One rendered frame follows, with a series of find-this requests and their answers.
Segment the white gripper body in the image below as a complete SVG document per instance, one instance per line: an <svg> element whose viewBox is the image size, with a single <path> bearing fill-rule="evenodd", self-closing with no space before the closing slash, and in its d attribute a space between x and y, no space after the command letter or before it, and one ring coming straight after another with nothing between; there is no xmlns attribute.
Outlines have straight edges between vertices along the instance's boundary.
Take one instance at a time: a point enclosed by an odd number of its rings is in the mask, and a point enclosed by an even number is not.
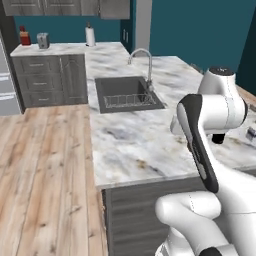
<svg viewBox="0 0 256 256"><path fill-rule="evenodd" d="M170 124L170 131L174 135L186 135L187 133L186 128L187 128L187 119L186 118L178 119L178 117L174 115Z"/></svg>

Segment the silver curved tap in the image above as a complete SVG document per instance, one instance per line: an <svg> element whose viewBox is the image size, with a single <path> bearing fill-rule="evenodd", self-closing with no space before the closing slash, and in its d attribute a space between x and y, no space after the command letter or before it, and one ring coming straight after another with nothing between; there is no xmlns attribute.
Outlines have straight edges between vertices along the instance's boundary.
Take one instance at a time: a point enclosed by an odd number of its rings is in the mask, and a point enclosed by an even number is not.
<svg viewBox="0 0 256 256"><path fill-rule="evenodd" d="M134 50L129 58L128 58L128 64L131 64L132 58L139 52L144 52L147 54L149 57L149 64L148 64L148 76L147 79L144 79L142 76L133 76L133 77L128 77L128 81L132 82L133 84L136 84L138 82L141 83L141 85L144 87L144 90L147 92L152 92L154 90L153 85L152 85L152 55L151 53L144 49L144 48L138 48Z"/></svg>

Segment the dark grey sink basin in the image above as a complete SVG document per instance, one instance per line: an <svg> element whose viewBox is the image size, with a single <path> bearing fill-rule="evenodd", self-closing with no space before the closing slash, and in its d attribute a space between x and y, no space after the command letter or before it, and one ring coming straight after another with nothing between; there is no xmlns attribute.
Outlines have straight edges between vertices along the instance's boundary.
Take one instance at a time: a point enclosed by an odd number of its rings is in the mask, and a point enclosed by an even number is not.
<svg viewBox="0 0 256 256"><path fill-rule="evenodd" d="M132 112L132 111L146 111L164 109L165 106L157 97L154 91L147 92L140 82L133 84L128 81L128 77L109 77L109 78L96 78L96 90L99 102L100 113L119 113L119 112ZM124 108L107 108L104 103L104 96L113 95L129 95L129 94L150 94L156 101L155 105L140 106L140 107L124 107Z"/></svg>

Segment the grey island cabinet front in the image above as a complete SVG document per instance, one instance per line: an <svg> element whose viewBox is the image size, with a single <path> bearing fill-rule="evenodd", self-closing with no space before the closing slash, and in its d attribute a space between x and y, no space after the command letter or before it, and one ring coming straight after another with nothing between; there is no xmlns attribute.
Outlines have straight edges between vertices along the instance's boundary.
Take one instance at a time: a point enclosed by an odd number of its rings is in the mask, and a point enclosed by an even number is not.
<svg viewBox="0 0 256 256"><path fill-rule="evenodd" d="M168 235L168 227L156 217L156 200L203 189L198 177L104 189L108 255L154 256Z"/></svg>

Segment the dark teal tall cupboard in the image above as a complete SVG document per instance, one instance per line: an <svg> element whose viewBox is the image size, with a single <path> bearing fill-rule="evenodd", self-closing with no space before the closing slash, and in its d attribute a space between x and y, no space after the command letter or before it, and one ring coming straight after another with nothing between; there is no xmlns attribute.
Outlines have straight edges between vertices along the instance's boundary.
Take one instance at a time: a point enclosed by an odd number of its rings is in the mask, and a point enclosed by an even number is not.
<svg viewBox="0 0 256 256"><path fill-rule="evenodd" d="M120 21L120 42L129 53L134 50L136 0L130 0L130 18Z"/></svg>

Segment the white paper towel roll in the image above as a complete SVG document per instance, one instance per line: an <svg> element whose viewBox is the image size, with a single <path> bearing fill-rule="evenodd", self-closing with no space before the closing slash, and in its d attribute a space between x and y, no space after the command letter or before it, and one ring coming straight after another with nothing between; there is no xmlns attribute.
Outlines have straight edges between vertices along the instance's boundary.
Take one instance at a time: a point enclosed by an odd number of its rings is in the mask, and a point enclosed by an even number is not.
<svg viewBox="0 0 256 256"><path fill-rule="evenodd" d="M85 27L86 45L88 47L93 47L96 45L94 29L91 27L90 23L87 23Z"/></svg>

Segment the grey base cupboards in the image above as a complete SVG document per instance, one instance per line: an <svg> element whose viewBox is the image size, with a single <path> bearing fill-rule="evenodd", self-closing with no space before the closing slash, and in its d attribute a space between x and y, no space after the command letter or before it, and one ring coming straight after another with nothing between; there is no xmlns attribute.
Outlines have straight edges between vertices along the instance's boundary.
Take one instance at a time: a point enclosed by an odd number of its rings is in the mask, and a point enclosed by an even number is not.
<svg viewBox="0 0 256 256"><path fill-rule="evenodd" d="M87 104L84 54L13 56L26 108Z"/></svg>

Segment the grey toaster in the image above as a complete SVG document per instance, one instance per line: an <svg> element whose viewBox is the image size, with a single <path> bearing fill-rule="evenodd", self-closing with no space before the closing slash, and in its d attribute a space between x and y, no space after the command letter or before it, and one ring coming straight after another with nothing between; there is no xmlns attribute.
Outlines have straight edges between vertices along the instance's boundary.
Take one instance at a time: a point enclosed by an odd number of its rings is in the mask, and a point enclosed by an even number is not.
<svg viewBox="0 0 256 256"><path fill-rule="evenodd" d="M38 33L37 42L40 49L48 49L50 46L49 34L48 33Z"/></svg>

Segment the silver fridge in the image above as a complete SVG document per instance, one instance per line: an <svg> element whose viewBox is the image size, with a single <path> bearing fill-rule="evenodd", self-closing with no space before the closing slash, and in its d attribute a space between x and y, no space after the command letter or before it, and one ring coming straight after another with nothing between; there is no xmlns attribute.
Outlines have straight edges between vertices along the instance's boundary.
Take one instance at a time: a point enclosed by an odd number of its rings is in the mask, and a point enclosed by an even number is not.
<svg viewBox="0 0 256 256"><path fill-rule="evenodd" d="M9 60L0 31L0 116L20 114L21 107L14 87Z"/></svg>

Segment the red jar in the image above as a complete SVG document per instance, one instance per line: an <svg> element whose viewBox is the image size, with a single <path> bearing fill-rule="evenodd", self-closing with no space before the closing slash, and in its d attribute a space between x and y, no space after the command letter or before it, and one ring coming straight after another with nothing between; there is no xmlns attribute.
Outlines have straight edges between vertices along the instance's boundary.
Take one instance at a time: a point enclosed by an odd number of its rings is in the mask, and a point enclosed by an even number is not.
<svg viewBox="0 0 256 256"><path fill-rule="evenodd" d="M29 32L25 29L24 26L19 27L20 41L23 46L29 46L31 44L31 39Z"/></svg>

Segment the grey wall cupboards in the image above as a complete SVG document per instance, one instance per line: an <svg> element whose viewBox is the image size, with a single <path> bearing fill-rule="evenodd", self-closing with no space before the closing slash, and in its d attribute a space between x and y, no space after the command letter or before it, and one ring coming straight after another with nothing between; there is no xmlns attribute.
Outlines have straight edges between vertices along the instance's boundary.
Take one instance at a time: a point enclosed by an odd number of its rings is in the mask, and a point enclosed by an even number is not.
<svg viewBox="0 0 256 256"><path fill-rule="evenodd" d="M8 16L99 16L129 19L131 0L0 0Z"/></svg>

